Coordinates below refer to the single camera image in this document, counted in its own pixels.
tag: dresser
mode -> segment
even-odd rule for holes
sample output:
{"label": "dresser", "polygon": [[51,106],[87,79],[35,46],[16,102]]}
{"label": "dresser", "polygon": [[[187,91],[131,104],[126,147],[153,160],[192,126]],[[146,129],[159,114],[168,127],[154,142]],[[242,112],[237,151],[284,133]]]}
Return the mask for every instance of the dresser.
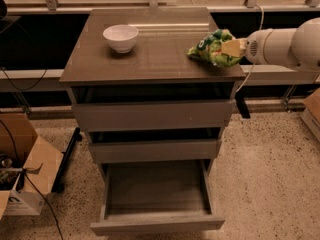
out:
{"label": "dresser", "polygon": [[[116,24],[139,29],[127,54],[103,38]],[[186,55],[215,29],[206,8],[91,12],[60,84],[105,183],[96,235],[222,226],[208,175],[245,74]]]}

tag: drawer front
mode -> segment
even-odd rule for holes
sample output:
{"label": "drawer front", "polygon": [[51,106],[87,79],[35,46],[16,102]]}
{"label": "drawer front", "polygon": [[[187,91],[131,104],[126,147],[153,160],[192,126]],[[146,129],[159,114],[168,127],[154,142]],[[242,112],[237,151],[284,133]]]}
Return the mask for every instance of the drawer front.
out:
{"label": "drawer front", "polygon": [[97,164],[192,159],[211,160],[218,155],[220,147],[221,140],[89,144],[93,161]]}
{"label": "drawer front", "polygon": [[203,161],[108,165],[98,236],[219,229]]}
{"label": "drawer front", "polygon": [[233,101],[140,104],[75,104],[82,131],[126,131],[227,126]]}

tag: black stand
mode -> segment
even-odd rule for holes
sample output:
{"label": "black stand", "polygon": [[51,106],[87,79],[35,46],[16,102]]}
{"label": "black stand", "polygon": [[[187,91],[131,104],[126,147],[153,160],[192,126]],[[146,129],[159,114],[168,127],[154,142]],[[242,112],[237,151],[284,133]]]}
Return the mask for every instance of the black stand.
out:
{"label": "black stand", "polygon": [[81,141],[81,140],[82,140],[82,136],[80,135],[80,128],[77,127],[73,132],[73,135],[71,137],[67,150],[65,152],[62,152],[63,158],[62,158],[61,165],[59,167],[56,179],[53,183],[51,192],[57,192],[57,193],[63,192],[64,184],[61,183],[61,177],[66,169],[66,166],[67,166],[69,157],[71,156],[71,153],[73,151],[74,145],[76,144],[77,141]]}

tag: bottom drawer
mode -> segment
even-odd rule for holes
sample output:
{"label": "bottom drawer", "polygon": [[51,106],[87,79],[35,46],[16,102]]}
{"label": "bottom drawer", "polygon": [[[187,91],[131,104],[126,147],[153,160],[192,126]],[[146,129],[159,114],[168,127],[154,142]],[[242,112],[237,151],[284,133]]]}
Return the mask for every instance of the bottom drawer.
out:
{"label": "bottom drawer", "polygon": [[110,164],[98,236],[219,229],[203,161]]}

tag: black cable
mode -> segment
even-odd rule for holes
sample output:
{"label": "black cable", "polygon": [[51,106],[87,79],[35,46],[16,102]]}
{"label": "black cable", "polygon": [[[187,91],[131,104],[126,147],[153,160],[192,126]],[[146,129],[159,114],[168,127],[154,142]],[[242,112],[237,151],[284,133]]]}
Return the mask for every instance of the black cable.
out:
{"label": "black cable", "polygon": [[[3,17],[3,16],[0,16],[0,20],[8,21],[8,22],[14,24],[15,26],[19,27],[19,29],[22,30],[22,31],[30,38],[30,40],[31,40],[33,43],[39,45],[40,48],[41,48],[41,50],[42,50],[43,52],[45,52],[44,47],[42,47],[42,45],[41,45],[39,42],[35,42],[34,39],[33,39],[33,37],[29,34],[29,32],[28,32],[24,27],[22,27],[19,23],[15,22],[15,21],[13,21],[13,20],[10,20],[10,19],[8,19],[7,17]],[[20,88],[20,87],[16,86],[16,85],[13,83],[13,81],[10,79],[10,77],[8,76],[8,74],[5,72],[5,68],[4,68],[4,67],[0,67],[0,69],[1,69],[1,71],[4,73],[4,75],[6,76],[6,78],[9,80],[10,84],[11,84],[15,89],[17,89],[18,91],[29,91],[29,90],[33,89],[33,88],[44,78],[45,74],[46,74],[47,71],[48,71],[48,69],[45,69],[44,72],[43,72],[43,74],[40,76],[40,78],[39,78],[34,84],[32,84],[30,87]]]}
{"label": "black cable", "polygon": [[[8,127],[5,125],[5,123],[0,119],[0,123],[3,125],[3,127],[6,129],[6,131],[8,132],[8,134],[10,135],[10,138],[11,138],[11,141],[12,141],[12,144],[13,144],[13,147],[14,147],[14,152],[15,152],[15,155],[17,158],[18,157],[18,153],[17,153],[17,148],[16,148],[16,142],[14,141],[13,139],[13,136],[10,132],[10,130],[8,129]],[[40,192],[40,190],[33,184],[33,182],[30,180],[29,176],[27,175],[27,171],[24,169],[20,175],[20,177],[24,177],[26,176],[26,178],[28,179],[28,181],[30,182],[30,184],[34,187],[34,189],[41,195],[41,197],[43,198],[43,200],[48,204],[50,210],[51,210],[51,213],[53,215],[53,218],[56,222],[56,226],[57,226],[57,229],[59,231],[59,235],[60,235],[60,238],[61,240],[63,240],[63,235],[62,235],[62,232],[61,232],[61,229],[60,229],[60,226],[59,226],[59,221],[57,219],[57,216],[56,214],[54,213],[53,209],[52,209],[52,206],[50,205],[50,203],[48,202],[47,198]]]}

